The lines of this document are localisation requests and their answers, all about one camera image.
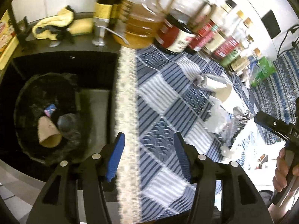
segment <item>black cable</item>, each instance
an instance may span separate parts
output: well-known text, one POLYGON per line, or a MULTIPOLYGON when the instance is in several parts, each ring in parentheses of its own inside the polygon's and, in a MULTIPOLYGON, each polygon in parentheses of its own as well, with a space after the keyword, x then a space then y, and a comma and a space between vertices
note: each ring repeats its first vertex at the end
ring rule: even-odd
POLYGON ((284 50, 283 52, 280 53, 282 44, 283 44, 284 41, 286 40, 286 37, 288 36, 288 33, 289 33, 290 31, 291 31, 292 33, 295 33, 297 29, 299 29, 299 24, 295 24, 295 25, 293 25, 292 27, 290 27, 290 28, 287 30, 286 35, 285 35, 284 39, 282 40, 282 42, 281 42, 281 44, 280 44, 280 46, 279 46, 278 53, 277 53, 277 58, 279 58, 284 52, 289 51, 289 50, 295 48, 295 46, 298 44, 298 41, 297 41, 297 40, 299 39, 299 37, 296 39, 296 41, 295 41, 295 45, 292 44, 293 48, 291 48, 291 49, 286 49, 286 50, 284 50))

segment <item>black trash bag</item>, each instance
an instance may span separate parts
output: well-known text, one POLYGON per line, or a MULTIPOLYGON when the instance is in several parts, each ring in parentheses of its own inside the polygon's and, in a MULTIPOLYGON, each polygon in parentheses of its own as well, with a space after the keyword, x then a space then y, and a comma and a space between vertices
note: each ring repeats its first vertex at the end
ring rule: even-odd
POLYGON ((15 105, 14 124, 18 143, 32 160, 51 165, 80 144, 79 134, 71 139, 72 143, 63 137, 56 147, 46 148, 39 144, 37 134, 38 119, 46 116, 44 110, 49 105, 55 104, 60 112, 76 114, 76 90, 76 75, 69 73, 34 75, 20 90, 15 105))

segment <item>human hand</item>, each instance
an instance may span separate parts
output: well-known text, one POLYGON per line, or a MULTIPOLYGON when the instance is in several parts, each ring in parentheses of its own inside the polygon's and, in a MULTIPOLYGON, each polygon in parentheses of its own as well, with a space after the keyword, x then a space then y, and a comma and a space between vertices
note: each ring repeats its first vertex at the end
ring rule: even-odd
MULTIPOLYGON (((286 176, 289 172, 289 168, 286 164, 284 156, 286 154, 286 149, 283 148, 279 152, 279 156, 277 157, 277 168, 275 170, 275 176, 273 178, 274 188, 281 192, 287 186, 286 176)), ((293 168, 293 175, 299 176, 299 165, 293 168)), ((293 187, 290 190, 289 194, 293 194, 299 188, 299 178, 296 179, 293 187)))

